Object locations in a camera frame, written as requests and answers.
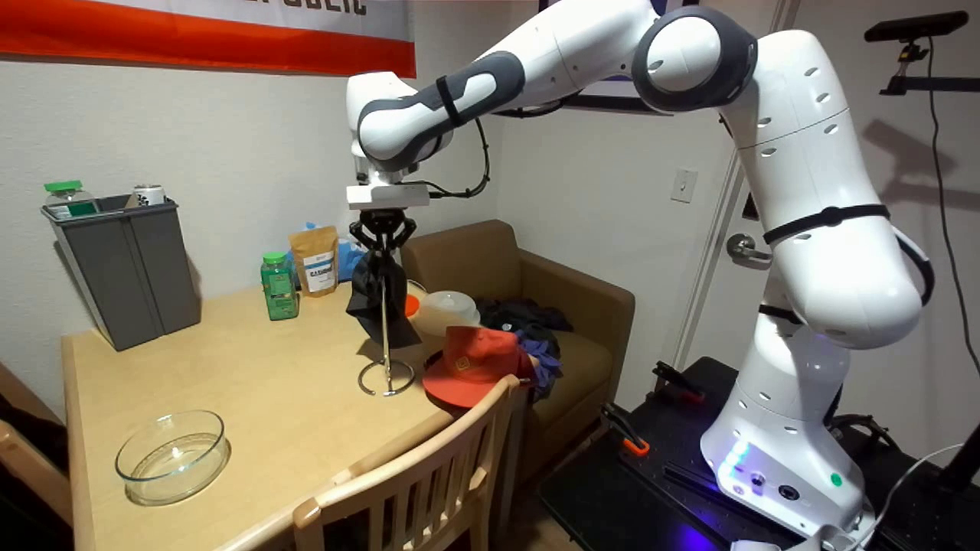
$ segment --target black cable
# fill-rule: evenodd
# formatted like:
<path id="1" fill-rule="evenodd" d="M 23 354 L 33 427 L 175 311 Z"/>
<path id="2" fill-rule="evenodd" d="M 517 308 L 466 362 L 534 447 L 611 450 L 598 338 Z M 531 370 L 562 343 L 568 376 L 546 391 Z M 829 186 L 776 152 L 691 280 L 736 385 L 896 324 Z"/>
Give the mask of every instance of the black cable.
<path id="1" fill-rule="evenodd" d="M 927 83 L 935 79 L 932 78 L 932 67 L 935 67 L 935 41 L 927 38 Z M 938 92 L 935 86 L 927 86 L 927 113 L 932 113 L 932 166 L 935 166 L 935 175 L 938 175 L 938 189 L 941 189 L 941 223 L 942 223 L 942 244 L 946 244 L 946 257 L 951 257 L 951 272 L 953 272 L 953 289 L 956 289 L 956 302 L 960 302 L 960 318 L 961 318 L 961 341 L 969 347 L 969 354 L 980 374 L 980 359 L 978 359 L 978 349 L 974 349 L 974 338 L 970 338 L 970 314 L 969 314 L 969 302 L 965 302 L 965 294 L 961 294 L 961 283 L 960 283 L 960 266 L 956 266 L 956 250 L 953 250 L 953 238 L 951 238 L 951 221 L 946 221 L 946 181 L 942 181 L 942 166 L 941 166 L 941 116 L 938 116 Z"/>
<path id="2" fill-rule="evenodd" d="M 468 186 L 462 194 L 453 194 L 453 189 L 447 189 L 447 186 L 441 186 L 434 181 L 406 181 L 406 183 L 427 183 L 430 186 L 430 200 L 473 200 L 473 196 L 480 196 L 488 189 L 488 183 L 489 183 L 489 144 L 488 144 L 484 124 L 476 120 L 476 126 L 480 132 L 480 150 L 484 150 L 484 179 L 476 186 Z"/>

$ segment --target glass bowl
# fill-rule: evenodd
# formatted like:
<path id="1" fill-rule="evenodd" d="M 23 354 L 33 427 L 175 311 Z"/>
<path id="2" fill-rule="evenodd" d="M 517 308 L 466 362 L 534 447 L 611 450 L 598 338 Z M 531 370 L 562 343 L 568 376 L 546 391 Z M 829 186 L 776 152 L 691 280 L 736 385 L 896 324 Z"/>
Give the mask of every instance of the glass bowl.
<path id="1" fill-rule="evenodd" d="M 234 447 L 216 411 L 162 414 L 117 453 L 117 476 L 139 505 L 169 505 L 205 491 Z"/>

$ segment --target bottle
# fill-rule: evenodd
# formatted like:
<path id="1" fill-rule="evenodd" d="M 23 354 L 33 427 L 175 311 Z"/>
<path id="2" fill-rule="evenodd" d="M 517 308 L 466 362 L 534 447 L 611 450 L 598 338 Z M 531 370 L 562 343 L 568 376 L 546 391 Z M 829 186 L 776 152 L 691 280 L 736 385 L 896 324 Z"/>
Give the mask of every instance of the bottle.
<path id="1" fill-rule="evenodd" d="M 336 260 L 340 260 L 336 280 L 349 283 L 364 257 L 367 257 L 367 248 L 357 244 L 353 237 L 343 237 L 340 238 L 340 254 L 336 254 Z"/>
<path id="2" fill-rule="evenodd" d="M 99 215 L 99 203 L 83 189 L 83 181 L 50 181 L 44 189 L 50 194 L 46 210 L 57 221 Z"/>
<path id="3" fill-rule="evenodd" d="M 270 248 L 263 254 L 262 283 L 263 283 L 270 323 L 285 323 L 299 316 L 299 294 L 294 285 L 287 250 Z"/>

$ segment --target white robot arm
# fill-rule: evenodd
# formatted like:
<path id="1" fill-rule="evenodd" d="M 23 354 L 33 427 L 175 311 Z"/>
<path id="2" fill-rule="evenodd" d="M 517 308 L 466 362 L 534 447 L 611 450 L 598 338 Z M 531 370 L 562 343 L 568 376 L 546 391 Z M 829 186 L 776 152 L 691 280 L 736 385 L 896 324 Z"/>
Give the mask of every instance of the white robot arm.
<path id="1" fill-rule="evenodd" d="M 813 35 L 757 41 L 700 8 L 655 15 L 648 0 L 562 0 L 430 89 L 393 75 L 349 79 L 357 183 L 347 200 L 363 218 L 424 207 L 427 186 L 404 175 L 451 129 L 623 67 L 654 112 L 721 109 L 771 244 L 755 347 L 700 457 L 728 500 L 805 539 L 862 548 L 877 522 L 823 414 L 850 374 L 844 349 L 889 347 L 917 324 L 927 298 L 904 254 L 927 260 L 867 181 L 850 101 Z"/>
<path id="2" fill-rule="evenodd" d="M 347 120 L 357 181 L 349 210 L 427 207 L 424 183 L 404 183 L 458 126 L 493 112 L 549 103 L 631 64 L 655 21 L 648 0 L 565 0 L 524 21 L 459 75 L 411 89 L 394 75 L 357 75 L 347 86 Z"/>

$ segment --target gray bin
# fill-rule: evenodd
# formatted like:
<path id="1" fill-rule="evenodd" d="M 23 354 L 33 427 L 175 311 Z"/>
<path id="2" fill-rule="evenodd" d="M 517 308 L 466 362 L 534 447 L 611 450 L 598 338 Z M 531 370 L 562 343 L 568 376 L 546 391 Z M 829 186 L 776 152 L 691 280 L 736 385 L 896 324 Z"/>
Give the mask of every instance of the gray bin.
<path id="1" fill-rule="evenodd" d="M 96 327 L 115 349 L 128 349 L 202 318 L 195 272 L 184 250 L 178 207 L 126 210 L 128 196 L 96 200 L 99 215 L 57 221 L 56 250 Z"/>

